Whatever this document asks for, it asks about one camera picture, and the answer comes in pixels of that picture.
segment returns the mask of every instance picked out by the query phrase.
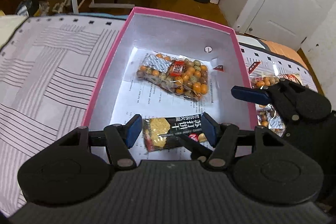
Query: red label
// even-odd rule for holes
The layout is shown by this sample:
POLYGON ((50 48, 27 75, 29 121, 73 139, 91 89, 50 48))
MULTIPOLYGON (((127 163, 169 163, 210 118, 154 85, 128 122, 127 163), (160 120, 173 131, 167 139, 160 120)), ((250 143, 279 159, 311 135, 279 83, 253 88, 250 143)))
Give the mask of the red label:
POLYGON ((279 78, 282 78, 282 77, 294 83, 302 85, 302 83, 298 80, 298 78, 295 75, 279 75, 279 78))
POLYGON ((198 142, 198 139, 197 139, 197 135, 195 133, 191 133, 189 135, 189 138, 193 139, 194 141, 197 141, 198 142))
POLYGON ((260 61, 254 62, 248 69, 249 75, 254 71, 254 69, 260 64, 260 61))
POLYGON ((224 71, 223 65, 218 65, 217 67, 213 68, 214 70, 224 71))
POLYGON ((184 61, 174 61, 170 76, 180 76, 182 74, 184 61))

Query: blue gripper pad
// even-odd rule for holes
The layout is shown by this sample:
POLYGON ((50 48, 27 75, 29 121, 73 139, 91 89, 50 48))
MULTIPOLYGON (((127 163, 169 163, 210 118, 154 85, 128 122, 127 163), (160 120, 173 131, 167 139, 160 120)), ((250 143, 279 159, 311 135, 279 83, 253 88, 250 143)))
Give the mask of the blue gripper pad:
POLYGON ((142 130, 142 117, 135 114, 125 125, 125 145, 132 148, 142 130))
POLYGON ((218 141, 218 135, 221 131, 219 124, 211 118, 211 116, 204 112, 201 116, 202 132, 206 136, 209 144, 215 147, 218 141))
POLYGON ((231 89, 231 94, 238 100, 255 103, 258 105, 266 106, 271 103, 270 97, 264 90, 245 88, 243 86, 235 85, 231 89))

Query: white door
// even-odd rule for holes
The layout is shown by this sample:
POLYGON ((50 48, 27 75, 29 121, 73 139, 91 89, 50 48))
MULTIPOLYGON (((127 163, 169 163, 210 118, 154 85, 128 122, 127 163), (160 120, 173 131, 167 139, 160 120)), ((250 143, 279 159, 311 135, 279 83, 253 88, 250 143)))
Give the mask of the white door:
POLYGON ((265 0, 246 33, 295 50, 322 23, 335 0, 265 0))

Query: snack bag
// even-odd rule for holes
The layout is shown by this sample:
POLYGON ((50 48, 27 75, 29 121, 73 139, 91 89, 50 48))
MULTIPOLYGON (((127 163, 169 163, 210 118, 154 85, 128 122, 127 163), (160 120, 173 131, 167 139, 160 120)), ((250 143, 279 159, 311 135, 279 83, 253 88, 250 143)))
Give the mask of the snack bag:
POLYGON ((187 134, 198 142, 205 142, 202 133, 201 115, 185 117, 151 118, 143 123, 143 134, 146 148, 149 152, 181 146, 177 136, 187 134))
MULTIPOLYGON (((300 74, 293 73, 280 75, 275 62, 253 62, 248 68, 248 74, 251 86, 254 89, 275 85, 276 83, 279 83, 280 78, 285 78, 302 85, 300 74)), ((256 110, 259 125, 268 127, 268 129, 282 137, 286 127, 279 114, 273 108, 273 105, 268 104, 263 106, 256 104, 256 110)))
POLYGON ((272 130, 275 134, 282 137, 285 132, 285 124, 283 123, 279 114, 275 111, 272 105, 268 105, 269 109, 257 111, 258 123, 268 129, 272 130))
POLYGON ((171 60, 169 56, 151 54, 136 75, 165 90, 197 101, 208 93, 208 67, 198 60, 171 60))

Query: bag of coated peanuts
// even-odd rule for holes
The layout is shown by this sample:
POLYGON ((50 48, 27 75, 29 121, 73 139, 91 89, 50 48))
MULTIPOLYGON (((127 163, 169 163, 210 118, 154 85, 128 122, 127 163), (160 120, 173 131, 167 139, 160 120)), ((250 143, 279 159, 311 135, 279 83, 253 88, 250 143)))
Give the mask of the bag of coated peanuts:
MULTIPOLYGON (((263 86, 272 86, 279 83, 280 78, 288 79, 292 82, 302 85, 300 74, 281 74, 277 68, 276 62, 255 61, 248 68, 248 74, 251 86, 254 89, 262 89, 263 86)), ((256 104, 259 125, 268 127, 280 137, 285 132, 285 124, 273 105, 256 104)))
POLYGON ((176 60, 161 53, 150 54, 136 75, 174 94, 196 101, 208 93, 208 67, 199 60, 176 60))

